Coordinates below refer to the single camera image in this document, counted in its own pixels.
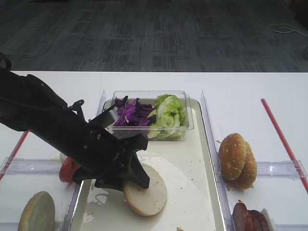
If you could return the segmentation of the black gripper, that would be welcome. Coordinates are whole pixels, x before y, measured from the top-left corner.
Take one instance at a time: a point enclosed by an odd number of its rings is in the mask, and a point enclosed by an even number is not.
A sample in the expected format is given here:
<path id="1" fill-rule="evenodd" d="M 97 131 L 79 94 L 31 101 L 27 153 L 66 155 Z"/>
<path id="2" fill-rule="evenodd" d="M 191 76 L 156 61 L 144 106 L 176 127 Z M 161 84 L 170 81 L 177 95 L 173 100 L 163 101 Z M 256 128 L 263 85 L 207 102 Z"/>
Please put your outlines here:
<path id="1" fill-rule="evenodd" d="M 148 141 L 143 135 L 119 140 L 104 128 L 85 123 L 66 134 L 64 144 L 65 155 L 81 165 L 73 175 L 74 182 L 96 180 L 96 188 L 122 192 L 123 183 L 129 180 L 149 188 L 150 177 L 136 155 L 147 149 Z"/>

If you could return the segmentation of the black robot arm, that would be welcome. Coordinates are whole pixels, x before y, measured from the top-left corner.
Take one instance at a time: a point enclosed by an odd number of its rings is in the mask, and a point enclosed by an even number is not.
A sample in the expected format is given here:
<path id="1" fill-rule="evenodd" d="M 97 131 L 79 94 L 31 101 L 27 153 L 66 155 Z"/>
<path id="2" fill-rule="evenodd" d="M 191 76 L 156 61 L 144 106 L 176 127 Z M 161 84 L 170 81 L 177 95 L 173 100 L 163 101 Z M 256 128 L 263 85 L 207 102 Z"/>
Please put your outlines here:
<path id="1" fill-rule="evenodd" d="M 147 189 L 150 178 L 136 155 L 146 150 L 147 139 L 141 134 L 117 139 L 106 130 L 109 110 L 87 122 L 82 104 L 79 100 L 68 106 L 33 75 L 0 70 L 1 123 L 16 131 L 31 131 L 78 163 L 72 181 L 95 180 L 98 188 L 120 191 L 124 181 L 130 180 Z"/>

